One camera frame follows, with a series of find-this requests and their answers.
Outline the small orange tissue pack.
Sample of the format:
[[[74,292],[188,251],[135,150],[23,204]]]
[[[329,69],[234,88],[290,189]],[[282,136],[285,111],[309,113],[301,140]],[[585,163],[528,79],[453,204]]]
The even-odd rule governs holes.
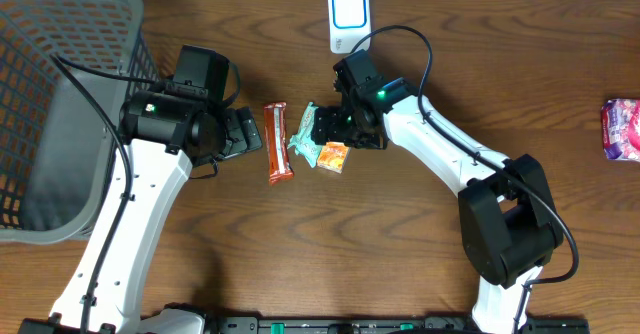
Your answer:
[[[339,142],[326,143],[317,159],[320,168],[341,174],[348,158],[350,147]]]

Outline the orange snack bar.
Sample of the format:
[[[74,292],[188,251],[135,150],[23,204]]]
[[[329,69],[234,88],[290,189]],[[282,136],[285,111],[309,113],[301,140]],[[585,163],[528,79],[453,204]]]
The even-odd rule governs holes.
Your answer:
[[[270,185],[294,177],[286,146],[285,110],[285,102],[274,102],[263,107]]]

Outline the teal wet wipes pack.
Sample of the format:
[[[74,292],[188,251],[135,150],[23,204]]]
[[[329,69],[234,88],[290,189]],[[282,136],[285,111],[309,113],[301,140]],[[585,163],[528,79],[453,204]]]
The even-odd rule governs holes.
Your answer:
[[[298,132],[291,136],[287,148],[294,148],[296,155],[302,155],[311,168],[315,168],[323,146],[312,139],[315,112],[318,107],[310,102],[301,119]]]

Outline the purple noodle packet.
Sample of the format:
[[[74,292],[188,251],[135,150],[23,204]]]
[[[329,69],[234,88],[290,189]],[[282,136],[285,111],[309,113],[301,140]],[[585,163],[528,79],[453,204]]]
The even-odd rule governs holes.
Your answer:
[[[639,161],[639,100],[612,99],[601,108],[602,144],[614,161]]]

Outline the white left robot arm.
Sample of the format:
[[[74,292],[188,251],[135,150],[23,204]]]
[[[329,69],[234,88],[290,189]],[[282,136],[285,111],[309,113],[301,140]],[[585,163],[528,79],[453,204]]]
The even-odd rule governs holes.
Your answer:
[[[44,320],[22,333],[208,333],[208,315],[168,305],[142,318],[150,263],[168,213],[193,168],[261,147],[249,108],[201,96],[141,91],[121,109],[122,146],[74,276]]]

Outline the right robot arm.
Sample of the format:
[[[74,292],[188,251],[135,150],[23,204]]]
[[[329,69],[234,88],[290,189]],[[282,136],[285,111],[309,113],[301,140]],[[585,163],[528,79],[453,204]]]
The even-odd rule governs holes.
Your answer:
[[[312,139],[357,149],[393,143],[455,194],[464,252],[480,275],[472,320],[482,332],[515,333],[527,321],[530,285],[564,241],[540,163],[475,141],[403,78],[389,81],[358,50],[336,63],[338,106],[316,111]]]

